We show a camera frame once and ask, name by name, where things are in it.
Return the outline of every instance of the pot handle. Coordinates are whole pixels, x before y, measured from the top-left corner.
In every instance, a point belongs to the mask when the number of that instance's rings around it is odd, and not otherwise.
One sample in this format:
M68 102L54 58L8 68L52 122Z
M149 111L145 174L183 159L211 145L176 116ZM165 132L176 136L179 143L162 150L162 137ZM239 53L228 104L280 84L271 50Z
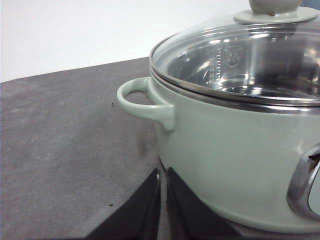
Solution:
M137 104L127 101L125 97L132 93L143 93L156 105ZM159 122L168 131L175 129L174 106L159 96L150 76L127 81L119 87L116 97L120 107L129 114Z

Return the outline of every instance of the cooking pot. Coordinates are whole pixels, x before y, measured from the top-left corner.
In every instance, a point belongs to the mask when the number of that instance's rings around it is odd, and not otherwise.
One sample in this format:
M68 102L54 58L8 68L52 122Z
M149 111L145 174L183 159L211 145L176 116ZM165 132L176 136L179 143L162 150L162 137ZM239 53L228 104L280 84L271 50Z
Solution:
M117 91L213 211L283 233L320 232L320 17L300 3L251 0L175 34L151 51L150 76ZM125 99L136 92L152 104Z

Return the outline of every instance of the countertop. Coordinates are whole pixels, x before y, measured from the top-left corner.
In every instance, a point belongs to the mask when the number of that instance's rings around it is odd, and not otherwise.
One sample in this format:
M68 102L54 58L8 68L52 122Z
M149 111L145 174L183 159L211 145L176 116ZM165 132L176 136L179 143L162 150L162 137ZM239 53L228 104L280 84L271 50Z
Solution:
M1 84L1 238L81 238L161 170L158 239L170 239L166 179L153 123L121 110L116 91L149 75L148 58ZM142 94L130 96L147 103ZM232 225L246 236L320 239Z

